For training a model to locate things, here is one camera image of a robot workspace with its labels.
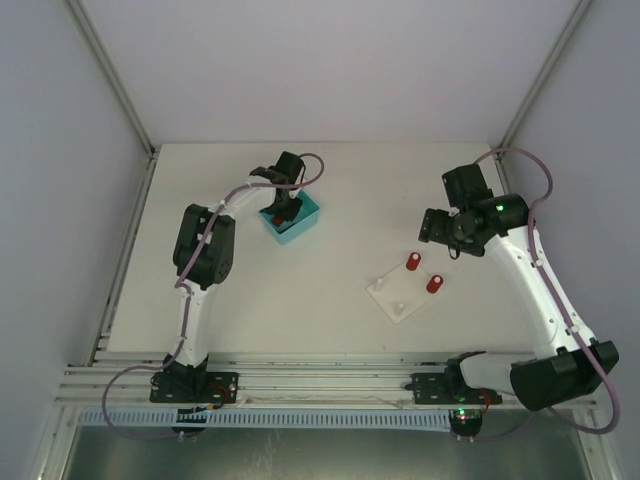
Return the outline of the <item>red large spring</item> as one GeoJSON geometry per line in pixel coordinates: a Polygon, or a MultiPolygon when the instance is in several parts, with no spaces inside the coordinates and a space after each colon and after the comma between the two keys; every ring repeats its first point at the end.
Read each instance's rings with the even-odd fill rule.
{"type": "Polygon", "coordinates": [[[429,294],[436,294],[443,286],[444,279],[441,275],[433,275],[426,284],[426,291],[429,294]]]}

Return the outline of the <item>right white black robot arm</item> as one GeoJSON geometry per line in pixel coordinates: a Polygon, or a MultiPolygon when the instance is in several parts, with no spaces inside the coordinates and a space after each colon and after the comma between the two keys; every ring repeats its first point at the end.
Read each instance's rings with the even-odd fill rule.
{"type": "Polygon", "coordinates": [[[525,313],[534,357],[474,353],[455,359],[464,384],[514,395],[540,411],[593,393],[619,361],[610,342],[601,342],[572,308],[529,225],[529,207],[517,194],[496,196],[477,164],[442,177],[453,213],[428,209],[419,239],[461,254],[486,256],[499,268],[525,313]]]}

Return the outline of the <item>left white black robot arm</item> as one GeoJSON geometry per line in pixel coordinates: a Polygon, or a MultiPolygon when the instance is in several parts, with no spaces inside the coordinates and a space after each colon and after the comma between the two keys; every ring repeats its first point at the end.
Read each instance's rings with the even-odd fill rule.
{"type": "Polygon", "coordinates": [[[307,156],[284,151],[275,164],[253,169],[217,203],[186,208],[173,252],[174,288],[180,291],[182,315],[165,369],[175,364],[196,368],[207,359],[204,328],[215,292],[233,267],[238,217],[257,212],[277,233],[302,219],[304,189],[318,181],[325,168],[320,161],[316,176],[306,179],[307,156]]]}

